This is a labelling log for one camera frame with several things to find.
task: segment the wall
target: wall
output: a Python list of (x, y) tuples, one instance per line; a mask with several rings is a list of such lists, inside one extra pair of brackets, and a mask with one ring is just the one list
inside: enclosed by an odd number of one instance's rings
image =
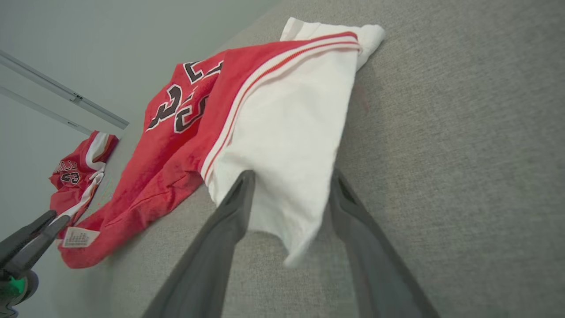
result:
[[(49, 209), (55, 187), (48, 177), (61, 158), (88, 136), (0, 94), (0, 240)], [(58, 317), (51, 293), (54, 271), (63, 266), (51, 246), (34, 267), (40, 286), (30, 299), (15, 306), (20, 317)]]
[(131, 122), (175, 64), (208, 57), (278, 1), (3, 0), (0, 49)]
[(0, 86), (90, 131), (98, 130), (121, 137), (123, 130), (89, 113), (52, 91), (0, 65)]

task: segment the gray couch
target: gray couch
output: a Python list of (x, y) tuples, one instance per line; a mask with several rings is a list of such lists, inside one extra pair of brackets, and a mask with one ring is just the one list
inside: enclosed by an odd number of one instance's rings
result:
[[(358, 72), (337, 166), (439, 314), (565, 315), (565, 3), (287, 0), (222, 49), (276, 41), (290, 16), (388, 33)], [(129, 125), (108, 175), (141, 130)], [(62, 265), (62, 317), (140, 317), (213, 211), (201, 187), (96, 267)], [(357, 315), (331, 229), (300, 268), (285, 255), (248, 233), (224, 317)]]

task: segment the care label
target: care label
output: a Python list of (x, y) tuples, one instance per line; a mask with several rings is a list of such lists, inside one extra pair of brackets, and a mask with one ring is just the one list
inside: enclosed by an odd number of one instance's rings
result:
[(80, 227), (69, 226), (65, 239), (63, 240), (63, 247), (65, 248), (81, 248), (87, 247), (95, 240), (100, 234), (98, 231), (91, 231), (82, 229)]

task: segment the red fabric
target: red fabric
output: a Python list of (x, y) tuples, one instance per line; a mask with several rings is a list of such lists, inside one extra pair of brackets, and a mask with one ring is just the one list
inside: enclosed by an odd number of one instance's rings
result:
[[(57, 215), (60, 215), (78, 204), (82, 198), (82, 194), (91, 184), (92, 181), (90, 177), (96, 170), (89, 167), (86, 163), (86, 154), (98, 134), (98, 131), (94, 131), (90, 134), (88, 139), (79, 144), (75, 151), (61, 159), (49, 178), (51, 183), (57, 188), (57, 192), (51, 195), (49, 208), (55, 210)], [(117, 137), (109, 135), (103, 153), (95, 158), (93, 162), (106, 162), (117, 143)], [(73, 222), (80, 218), (87, 206), (88, 203), (79, 209), (72, 220)], [(59, 233), (60, 237), (62, 237), (63, 234), (63, 231)]]
[[(347, 32), (322, 38), (344, 35), (355, 36)], [(71, 268), (96, 265), (190, 196), (202, 183), (199, 172), (203, 162), (219, 138), (233, 100), (245, 80), (269, 59), (322, 38), (223, 51), (193, 66), (195, 74), (202, 72), (203, 75), (194, 83), (185, 64), (177, 65), (171, 81), (147, 106), (144, 132), (122, 172), (112, 200), (75, 225), (99, 231), (99, 236), (85, 248), (59, 246), (65, 263)], [(223, 63), (221, 72), (205, 76), (220, 63)], [(168, 92), (174, 92), (174, 86), (182, 90), (178, 105)], [(185, 102), (190, 94), (192, 98)], [(198, 105), (205, 97), (208, 98), (202, 114)], [(194, 122), (186, 130), (175, 132), (178, 116), (188, 105), (192, 105), (193, 111), (185, 117), (185, 122)], [(175, 107), (174, 113), (151, 127), (160, 107)]]

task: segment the green part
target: green part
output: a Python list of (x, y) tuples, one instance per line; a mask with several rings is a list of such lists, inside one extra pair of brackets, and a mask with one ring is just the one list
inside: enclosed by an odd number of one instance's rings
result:
[(25, 289), (25, 280), (22, 278), (20, 280), (16, 280), (13, 277), (10, 277), (10, 285), (17, 288), (17, 290), (21, 293), (24, 292)]

